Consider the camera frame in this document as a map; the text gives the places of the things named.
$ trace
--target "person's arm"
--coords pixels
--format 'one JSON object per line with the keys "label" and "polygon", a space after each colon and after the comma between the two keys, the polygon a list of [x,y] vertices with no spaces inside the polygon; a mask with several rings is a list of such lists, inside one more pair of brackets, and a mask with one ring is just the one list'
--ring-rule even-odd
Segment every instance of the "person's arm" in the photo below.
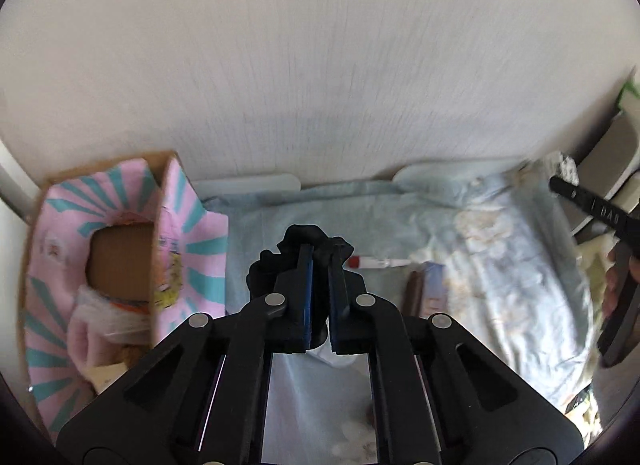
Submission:
{"label": "person's arm", "polygon": [[[614,253],[609,253],[614,261]],[[640,261],[632,257],[629,261],[629,273],[640,282]],[[609,317],[618,304],[616,289],[618,273],[615,267],[607,271],[607,288],[602,303],[602,314]],[[610,368],[604,367],[602,360],[593,374],[593,394],[598,402],[602,426],[607,425],[616,415],[626,398],[638,382],[640,375],[640,317],[636,320],[633,333],[623,349],[623,361]]]}

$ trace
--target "round metal rivet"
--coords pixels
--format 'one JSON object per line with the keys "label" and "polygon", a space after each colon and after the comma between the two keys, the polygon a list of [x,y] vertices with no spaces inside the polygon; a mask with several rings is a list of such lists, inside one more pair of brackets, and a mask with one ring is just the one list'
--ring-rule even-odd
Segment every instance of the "round metal rivet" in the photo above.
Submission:
{"label": "round metal rivet", "polygon": [[264,302],[269,306],[280,306],[284,304],[284,295],[281,293],[270,293],[267,297],[264,298]]}
{"label": "round metal rivet", "polygon": [[451,318],[449,315],[444,315],[443,313],[434,315],[433,318],[431,318],[431,322],[433,322],[436,328],[448,328],[451,326]]}
{"label": "round metal rivet", "polygon": [[209,317],[206,313],[194,313],[189,318],[189,326],[192,328],[202,328],[207,325],[207,322],[209,322]]}
{"label": "round metal rivet", "polygon": [[376,304],[376,298],[373,295],[369,295],[368,293],[361,293],[356,297],[356,302],[360,306],[373,306]]}

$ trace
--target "bedsheet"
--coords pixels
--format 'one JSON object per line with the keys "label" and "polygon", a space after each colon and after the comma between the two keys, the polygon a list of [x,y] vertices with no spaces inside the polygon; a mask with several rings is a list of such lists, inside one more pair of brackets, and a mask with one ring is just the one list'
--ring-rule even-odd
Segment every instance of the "bedsheet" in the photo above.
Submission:
{"label": "bedsheet", "polygon": [[[446,267],[449,313],[562,409],[577,392],[593,335],[588,282],[542,166],[471,181],[428,175],[300,192],[215,198],[229,217],[226,309],[249,299],[245,276],[291,224],[316,224],[355,253]],[[410,267],[360,270],[371,293],[399,304]],[[366,412],[366,357],[334,368],[309,355],[276,355],[263,460],[357,464],[376,459]]]}

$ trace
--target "black device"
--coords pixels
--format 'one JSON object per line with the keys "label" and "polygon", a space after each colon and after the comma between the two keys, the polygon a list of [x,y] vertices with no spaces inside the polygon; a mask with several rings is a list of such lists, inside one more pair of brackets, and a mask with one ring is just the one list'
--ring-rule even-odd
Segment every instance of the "black device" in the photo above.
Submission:
{"label": "black device", "polygon": [[271,359],[322,344],[369,357],[381,465],[567,465],[575,426],[454,319],[403,317],[343,263],[353,248],[291,226],[249,271],[235,315],[192,315],[66,424],[74,465],[261,463]]}
{"label": "black device", "polygon": [[620,288],[618,305],[605,321],[598,339],[598,350],[605,365],[614,366],[622,358],[623,347],[634,329],[640,307],[640,285],[628,272],[629,256],[633,254],[640,257],[640,220],[584,187],[569,184],[558,176],[551,177],[549,188],[585,214],[611,227],[620,239],[621,243],[616,247],[616,265],[625,279]]}

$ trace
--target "teal stripe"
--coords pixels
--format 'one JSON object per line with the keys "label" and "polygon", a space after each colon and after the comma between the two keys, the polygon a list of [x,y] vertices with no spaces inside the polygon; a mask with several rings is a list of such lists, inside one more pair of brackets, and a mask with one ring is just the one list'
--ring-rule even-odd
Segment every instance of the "teal stripe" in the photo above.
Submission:
{"label": "teal stripe", "polygon": [[83,238],[88,238],[93,231],[104,229],[106,226],[107,223],[102,223],[101,221],[88,221],[78,227],[78,234]]}
{"label": "teal stripe", "polygon": [[92,198],[89,198],[82,189],[79,189],[75,185],[70,184],[69,182],[62,182],[62,184],[60,184],[60,187],[68,190],[69,192],[72,192],[73,194],[78,196],[78,198],[82,198],[84,201],[89,202],[91,205],[93,205],[94,207],[97,207],[102,212],[107,212],[107,209],[105,209],[102,205],[100,205],[96,201],[92,200]]}
{"label": "teal stripe", "polygon": [[95,178],[93,176],[81,176],[80,180],[82,180],[82,182],[86,186],[90,187],[91,190],[94,191],[94,194],[98,198],[100,198],[107,205],[107,207],[110,207],[112,209],[116,208],[116,206],[113,204],[113,201],[111,201],[111,199],[107,196],[107,193],[105,193],[100,184],[95,181]]}
{"label": "teal stripe", "polygon": [[187,254],[215,255],[226,252],[226,236],[219,238],[205,239],[196,243],[187,243],[185,247]]}
{"label": "teal stripe", "polygon": [[76,401],[78,400],[78,396],[80,395],[80,389],[76,389],[76,391],[71,395],[56,415],[56,418],[53,419],[51,425],[49,425],[49,432],[60,432],[62,426],[65,425],[69,418],[71,418],[71,413],[74,411],[74,407],[76,406]]}
{"label": "teal stripe", "polygon": [[38,319],[33,317],[30,312],[24,312],[24,325],[29,328],[36,335],[40,335],[43,339],[55,344],[59,348],[66,350],[66,344],[60,340],[57,336],[53,335],[49,328],[44,326]]}
{"label": "teal stripe", "polygon": [[186,302],[187,306],[191,308],[191,313],[199,312],[199,309],[196,306],[196,304],[193,302],[193,299],[191,299],[190,297],[185,297],[184,302]]}
{"label": "teal stripe", "polygon": [[58,212],[64,212],[65,210],[79,210],[80,212],[86,212],[87,214],[93,214],[94,216],[104,216],[104,214],[96,212],[95,210],[87,209],[87,207],[83,207],[82,205],[78,205],[77,203],[73,203],[69,200],[64,200],[63,198],[49,198],[47,203]]}
{"label": "teal stripe", "polygon": [[35,290],[36,295],[40,298],[40,300],[42,301],[42,304],[44,304],[44,306],[49,311],[49,315],[52,317],[54,321],[56,321],[56,324],[60,326],[60,328],[62,328],[62,331],[66,333],[66,322],[62,318],[62,315],[60,315],[60,312],[58,311],[58,307],[56,306],[56,303],[53,302],[53,297],[51,297],[51,292],[49,291],[49,287],[46,285],[44,281],[41,281],[36,277],[31,278],[31,286],[33,286],[33,289]]}
{"label": "teal stripe", "polygon": [[175,202],[174,211],[179,212],[182,207],[182,198],[184,198],[184,188],[187,186],[187,177],[184,175],[182,169],[178,174],[178,183],[175,185]]}
{"label": "teal stripe", "polygon": [[122,181],[122,171],[118,166],[116,166],[115,168],[111,168],[109,171],[107,171],[107,175],[109,176],[109,180],[111,180],[111,183],[113,184],[113,188],[118,194],[118,198],[120,198],[122,206],[126,210],[129,210],[129,199],[127,198],[127,191],[124,188],[124,183]]}
{"label": "teal stripe", "polygon": [[205,208],[202,206],[199,200],[194,201],[193,208],[189,213],[187,221],[182,225],[182,234],[188,234],[197,225],[198,221],[206,214]]}
{"label": "teal stripe", "polygon": [[225,302],[225,278],[224,277],[211,277],[210,275],[204,275],[193,268],[187,268],[189,270],[189,285],[207,301]]}
{"label": "teal stripe", "polygon": [[44,351],[27,348],[25,353],[30,368],[66,368],[68,366],[66,359]]}
{"label": "teal stripe", "polygon": [[37,403],[46,400],[51,395],[56,394],[60,389],[64,389],[72,382],[71,379],[53,380],[50,382],[42,382],[31,386],[31,393]]}
{"label": "teal stripe", "polygon": [[151,193],[153,193],[156,187],[154,175],[151,174],[149,168],[145,168],[145,175],[142,178],[142,186],[140,188],[140,196],[138,197],[138,212],[142,212],[145,208],[146,202],[149,201]]}

